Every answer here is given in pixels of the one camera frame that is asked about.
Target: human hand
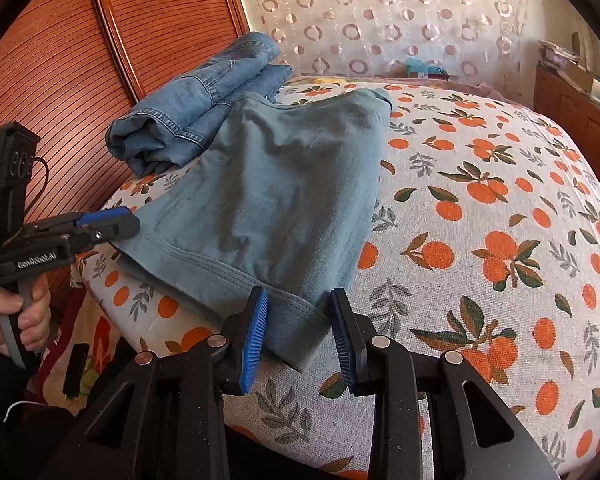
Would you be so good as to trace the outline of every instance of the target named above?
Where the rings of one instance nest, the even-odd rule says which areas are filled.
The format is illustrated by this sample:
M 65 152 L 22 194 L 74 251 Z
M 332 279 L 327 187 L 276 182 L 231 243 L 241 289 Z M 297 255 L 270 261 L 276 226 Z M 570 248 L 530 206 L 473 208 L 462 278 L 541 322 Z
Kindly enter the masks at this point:
M 20 340 L 24 348 L 35 351 L 40 350 L 45 345 L 49 336 L 51 293 L 49 292 L 46 274 L 42 274 L 34 282 L 33 287 L 31 287 L 31 299 L 31 306 L 18 316 L 18 327 L 22 331 L 20 332 Z M 22 309 L 23 302 L 21 296 L 0 287 L 0 314 L 16 314 Z M 0 353 L 6 356 L 9 355 L 1 328 Z

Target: wooden cabinet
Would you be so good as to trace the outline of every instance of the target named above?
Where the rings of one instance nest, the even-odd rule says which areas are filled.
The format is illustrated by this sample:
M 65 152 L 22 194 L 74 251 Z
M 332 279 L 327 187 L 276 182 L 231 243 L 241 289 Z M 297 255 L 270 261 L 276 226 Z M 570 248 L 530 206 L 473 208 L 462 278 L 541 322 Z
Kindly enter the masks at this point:
M 534 110 L 567 131 L 600 181 L 600 107 L 560 76 L 538 66 Z

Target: black cable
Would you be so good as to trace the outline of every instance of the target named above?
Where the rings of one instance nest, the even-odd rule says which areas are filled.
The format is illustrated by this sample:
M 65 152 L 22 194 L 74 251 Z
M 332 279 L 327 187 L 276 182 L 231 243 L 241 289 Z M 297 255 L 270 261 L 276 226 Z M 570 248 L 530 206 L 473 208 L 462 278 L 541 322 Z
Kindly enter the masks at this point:
M 46 160 L 44 158 L 42 158 L 41 156 L 35 156 L 33 158 L 33 162 L 42 162 L 42 165 L 45 167 L 45 170 L 46 170 L 45 183 L 42 185 L 42 189 L 40 190 L 40 192 L 36 195 L 36 197 L 32 200 L 32 202 L 24 210 L 25 216 L 31 210 L 31 208 L 35 205 L 35 203 L 40 199 L 42 194 L 45 192 L 46 185 L 49 183 L 49 173 L 51 173 L 51 171 L 49 170 L 49 165 L 46 163 Z

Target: bed sheet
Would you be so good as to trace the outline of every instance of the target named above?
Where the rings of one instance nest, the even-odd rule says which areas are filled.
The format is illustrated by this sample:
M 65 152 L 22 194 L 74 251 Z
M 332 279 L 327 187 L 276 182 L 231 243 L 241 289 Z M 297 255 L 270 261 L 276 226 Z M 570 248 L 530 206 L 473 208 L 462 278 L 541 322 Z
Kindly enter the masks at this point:
M 397 108 L 348 291 L 353 309 L 412 351 L 460 351 L 558 472 L 589 461 L 600 448 L 600 184 L 591 168 L 546 117 L 453 90 L 316 78 L 283 88 L 278 101 L 362 87 L 385 88 Z M 193 164 L 126 182 L 106 207 L 142 207 Z M 76 275 L 137 350 L 186 351 L 218 328 L 126 275 L 117 257 L 96 247 L 78 257 Z M 348 393 L 331 337 L 304 374 L 264 356 L 252 392 L 224 406 L 229 425 L 264 445 L 366 478 L 374 401 Z

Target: silver screw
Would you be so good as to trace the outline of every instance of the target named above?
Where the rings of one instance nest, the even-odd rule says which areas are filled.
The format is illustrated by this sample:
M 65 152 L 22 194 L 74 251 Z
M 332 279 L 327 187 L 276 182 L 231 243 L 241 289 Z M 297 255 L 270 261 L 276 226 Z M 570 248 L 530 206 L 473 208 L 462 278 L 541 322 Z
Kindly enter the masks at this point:
M 206 340 L 206 344 L 211 348 L 220 348 L 226 343 L 226 338 L 222 334 L 213 334 Z
M 445 354 L 445 361 L 451 365 L 459 365 L 463 361 L 462 354 L 451 350 Z
M 391 344 L 391 340 L 383 335 L 375 335 L 371 338 L 371 344 L 376 348 L 387 348 Z
M 136 357 L 134 357 L 134 361 L 140 366 L 147 365 L 153 360 L 154 355 L 151 352 L 140 352 L 139 354 L 136 354 Z

